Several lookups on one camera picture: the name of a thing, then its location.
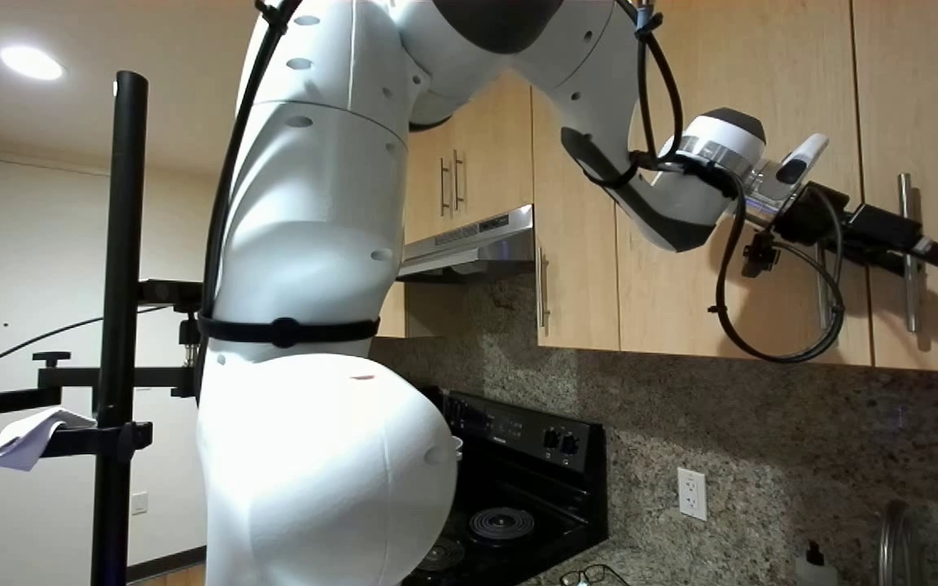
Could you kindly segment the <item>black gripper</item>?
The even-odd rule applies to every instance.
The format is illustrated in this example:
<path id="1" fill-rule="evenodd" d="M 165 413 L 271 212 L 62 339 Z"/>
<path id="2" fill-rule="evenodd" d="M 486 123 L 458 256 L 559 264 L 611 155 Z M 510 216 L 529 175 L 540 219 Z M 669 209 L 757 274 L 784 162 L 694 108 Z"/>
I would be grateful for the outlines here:
<path id="1" fill-rule="evenodd" d="M 938 266 L 938 242 L 922 239 L 919 222 L 875 204 L 859 204 L 848 216 L 848 196 L 821 181 L 809 181 L 792 199 L 774 219 L 774 234 L 792 245 L 842 242 L 850 260 L 884 270 L 905 270 L 908 260 Z"/>

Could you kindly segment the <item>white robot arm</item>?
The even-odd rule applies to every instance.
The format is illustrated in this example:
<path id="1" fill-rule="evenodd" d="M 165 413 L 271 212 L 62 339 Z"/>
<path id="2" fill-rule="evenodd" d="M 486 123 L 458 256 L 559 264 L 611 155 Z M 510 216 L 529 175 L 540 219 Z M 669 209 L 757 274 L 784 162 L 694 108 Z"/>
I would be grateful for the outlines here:
<path id="1" fill-rule="evenodd" d="M 453 511 L 458 441 L 368 357 L 405 266 L 406 137 L 503 64 L 559 147 L 664 251 L 797 204 L 826 139 L 766 155 L 734 108 L 629 147 L 659 13 L 629 0 L 259 0 L 206 245 L 206 586 L 396 586 Z"/>

